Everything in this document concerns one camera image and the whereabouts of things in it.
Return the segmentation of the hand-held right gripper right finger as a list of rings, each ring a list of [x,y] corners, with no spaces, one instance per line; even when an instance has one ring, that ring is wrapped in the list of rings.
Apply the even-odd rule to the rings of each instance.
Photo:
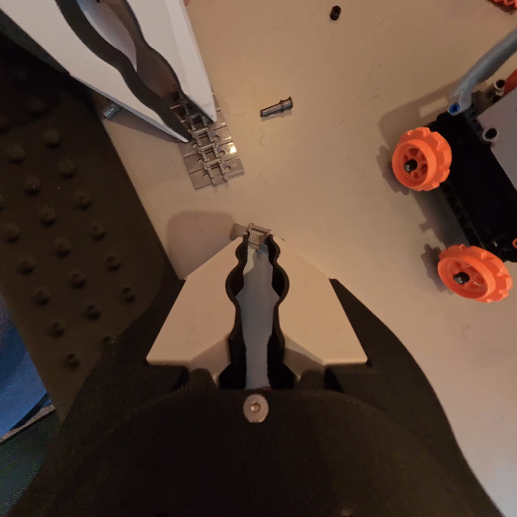
[[[330,279],[277,236],[267,237],[279,299],[267,345],[271,388],[293,388],[307,371],[365,365],[367,355]]]

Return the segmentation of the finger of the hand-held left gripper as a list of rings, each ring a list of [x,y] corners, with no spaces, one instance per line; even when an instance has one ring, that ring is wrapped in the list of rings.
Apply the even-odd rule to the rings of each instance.
[[[74,79],[180,141],[191,140],[167,101],[97,33],[77,1],[1,1],[1,11]]]
[[[109,1],[118,21],[111,45],[163,100],[182,94],[210,120],[216,107],[183,1]]]

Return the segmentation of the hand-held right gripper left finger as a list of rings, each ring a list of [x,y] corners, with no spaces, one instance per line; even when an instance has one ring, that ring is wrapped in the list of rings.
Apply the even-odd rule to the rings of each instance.
[[[248,236],[232,241],[188,275],[146,360],[207,370],[221,388],[244,388],[247,365],[242,310]]]

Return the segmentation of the grey clip plate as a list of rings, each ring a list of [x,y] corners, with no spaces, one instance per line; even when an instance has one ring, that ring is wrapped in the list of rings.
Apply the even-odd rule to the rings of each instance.
[[[236,240],[239,237],[248,236],[248,247],[259,251],[262,250],[265,240],[271,234],[271,229],[262,228],[249,223],[247,226],[234,223],[229,238],[230,240]]]

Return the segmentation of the small black pin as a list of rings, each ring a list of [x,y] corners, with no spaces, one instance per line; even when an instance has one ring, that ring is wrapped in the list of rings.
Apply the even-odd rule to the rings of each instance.
[[[265,107],[260,110],[261,118],[269,118],[275,115],[286,113],[293,108],[293,99],[292,97],[288,97],[287,99],[282,99],[278,103],[273,104],[272,106]]]

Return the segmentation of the grey clip plate assembly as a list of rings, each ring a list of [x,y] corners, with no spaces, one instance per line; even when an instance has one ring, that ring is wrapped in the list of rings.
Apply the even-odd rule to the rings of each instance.
[[[241,176],[244,167],[215,96],[216,120],[202,114],[183,94],[173,94],[172,111],[191,136],[178,142],[179,152],[195,190],[217,187]]]

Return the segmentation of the black dimpled foam pad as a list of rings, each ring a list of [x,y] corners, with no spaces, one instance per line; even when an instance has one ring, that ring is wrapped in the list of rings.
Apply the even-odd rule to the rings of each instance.
[[[86,88],[1,36],[1,294],[60,416],[111,343],[145,361],[180,288]]]

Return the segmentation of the person's leg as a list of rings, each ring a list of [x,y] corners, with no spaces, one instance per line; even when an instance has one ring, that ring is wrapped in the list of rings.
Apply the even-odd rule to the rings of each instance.
[[[47,389],[1,297],[1,436],[49,405]]]

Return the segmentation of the black toy car orange wheels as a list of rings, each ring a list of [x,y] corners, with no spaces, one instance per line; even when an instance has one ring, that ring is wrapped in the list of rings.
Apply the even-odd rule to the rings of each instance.
[[[484,90],[516,53],[516,29],[457,82],[447,111],[404,133],[391,158],[395,178],[413,191],[442,190],[468,244],[438,256],[437,273],[455,294],[477,302],[506,298],[516,262],[516,71]]]

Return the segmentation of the dark green cloth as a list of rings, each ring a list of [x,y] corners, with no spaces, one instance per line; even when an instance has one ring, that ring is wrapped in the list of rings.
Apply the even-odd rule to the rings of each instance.
[[[59,423],[56,410],[47,406],[1,440],[1,516],[9,514],[39,472]]]

